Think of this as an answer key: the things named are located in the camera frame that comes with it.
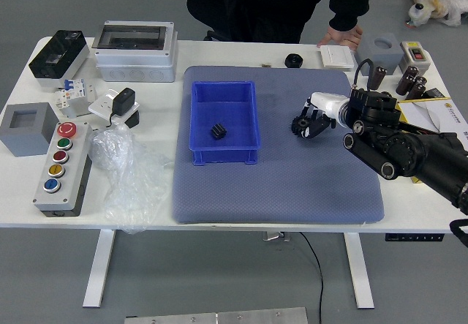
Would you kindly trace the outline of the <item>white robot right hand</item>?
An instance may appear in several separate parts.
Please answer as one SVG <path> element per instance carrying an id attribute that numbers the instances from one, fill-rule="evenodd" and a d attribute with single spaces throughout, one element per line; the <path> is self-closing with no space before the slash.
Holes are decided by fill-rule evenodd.
<path id="1" fill-rule="evenodd" d="M 299 136 L 313 138 L 326 128 L 337 124 L 347 127 L 345 115 L 349 98 L 340 94 L 314 92 L 307 98 L 301 111 Z"/>

